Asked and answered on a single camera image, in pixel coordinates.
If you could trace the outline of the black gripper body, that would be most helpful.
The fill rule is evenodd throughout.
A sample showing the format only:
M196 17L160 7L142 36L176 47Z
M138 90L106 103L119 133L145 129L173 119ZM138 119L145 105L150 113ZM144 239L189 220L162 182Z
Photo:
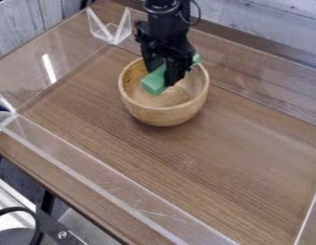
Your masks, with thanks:
M148 30L160 38L160 53L165 59L194 56L188 41L190 6L146 6L149 20L137 20L136 28Z

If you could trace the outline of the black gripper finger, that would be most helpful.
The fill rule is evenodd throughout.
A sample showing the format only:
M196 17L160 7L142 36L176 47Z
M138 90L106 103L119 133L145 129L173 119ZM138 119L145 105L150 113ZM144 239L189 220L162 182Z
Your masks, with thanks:
M141 52L148 71L153 73L164 63L164 57L160 53L160 38L152 35L148 30L138 29L136 40L141 45Z
M185 78L186 72L192 70L193 57L173 58L166 60L165 82L168 86L174 86Z

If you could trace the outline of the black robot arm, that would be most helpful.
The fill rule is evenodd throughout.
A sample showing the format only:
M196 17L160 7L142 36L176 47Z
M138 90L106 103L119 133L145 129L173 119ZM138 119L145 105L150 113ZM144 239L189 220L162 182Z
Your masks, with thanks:
M188 40L190 0L145 0L149 20L136 21L136 41L149 73L166 65L162 79L176 85L192 69L196 49Z

